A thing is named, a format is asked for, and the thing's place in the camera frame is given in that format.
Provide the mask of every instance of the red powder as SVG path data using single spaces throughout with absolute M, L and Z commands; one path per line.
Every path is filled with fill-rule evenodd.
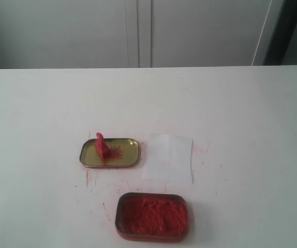
M 184 204 L 160 197 L 131 197 L 120 207 L 119 225 L 125 234 L 179 237 L 187 232 Z
M 110 153 L 108 157 L 104 158 L 104 161 L 112 161 L 112 160 L 118 160 L 123 158 L 123 152 L 120 149 L 120 146 L 116 147 L 113 146 L 110 148 Z

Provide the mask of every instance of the white table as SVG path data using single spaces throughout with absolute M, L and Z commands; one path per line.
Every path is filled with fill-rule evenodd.
M 193 138 L 194 184 L 86 169 L 83 143 Z M 177 247 L 297 247 L 297 66 L 0 70 L 0 247 L 171 247 L 121 239 L 126 192 L 183 196 Z

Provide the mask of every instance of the white paper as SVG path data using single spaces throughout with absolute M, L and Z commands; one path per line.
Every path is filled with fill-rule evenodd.
M 149 133 L 144 178 L 192 183 L 191 154 L 191 138 Z

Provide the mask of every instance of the white cabinet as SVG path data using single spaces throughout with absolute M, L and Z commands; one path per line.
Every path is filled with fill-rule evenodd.
M 283 0 L 0 0 L 0 68 L 260 65 Z

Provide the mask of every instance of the gold tin lid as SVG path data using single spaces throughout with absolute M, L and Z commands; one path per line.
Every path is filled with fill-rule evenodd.
M 108 158 L 102 159 L 96 151 L 93 138 L 84 143 L 80 162 L 89 168 L 125 168 L 134 165 L 139 158 L 139 143 L 132 138 L 105 138 L 110 148 Z

